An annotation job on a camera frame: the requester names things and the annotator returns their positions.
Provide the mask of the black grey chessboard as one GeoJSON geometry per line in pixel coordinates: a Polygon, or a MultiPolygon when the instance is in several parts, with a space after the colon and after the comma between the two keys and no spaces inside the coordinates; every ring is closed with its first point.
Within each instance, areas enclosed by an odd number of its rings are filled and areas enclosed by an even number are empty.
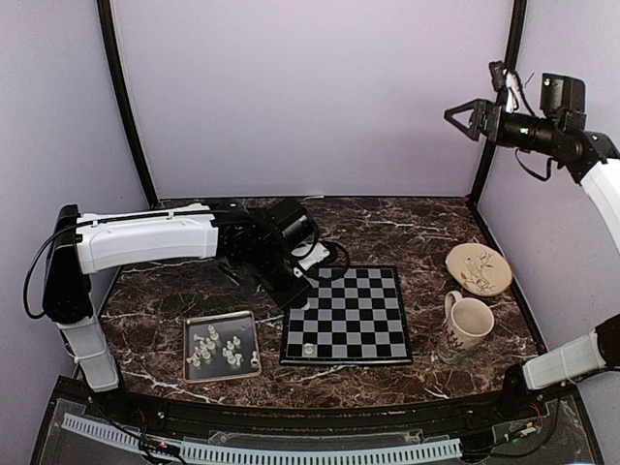
{"type": "Polygon", "coordinates": [[[290,308],[283,323],[282,365],[410,365],[411,338],[397,268],[353,266],[319,270],[307,304],[290,308]],[[316,345],[304,357],[303,345],[316,345]]]}

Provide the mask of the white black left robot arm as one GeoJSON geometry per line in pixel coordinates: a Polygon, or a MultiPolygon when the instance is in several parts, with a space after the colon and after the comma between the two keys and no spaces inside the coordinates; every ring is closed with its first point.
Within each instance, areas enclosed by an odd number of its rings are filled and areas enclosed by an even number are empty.
{"type": "Polygon", "coordinates": [[[305,296],[306,273],[327,255],[316,222],[294,199],[271,208],[193,203],[106,215],[80,213],[69,204],[34,257],[45,263],[42,310],[25,313],[57,325],[88,387],[100,393],[100,408],[127,422],[137,402],[121,388],[122,375],[91,302],[90,276],[128,264],[216,259],[246,268],[267,291],[291,303],[305,296]]]}

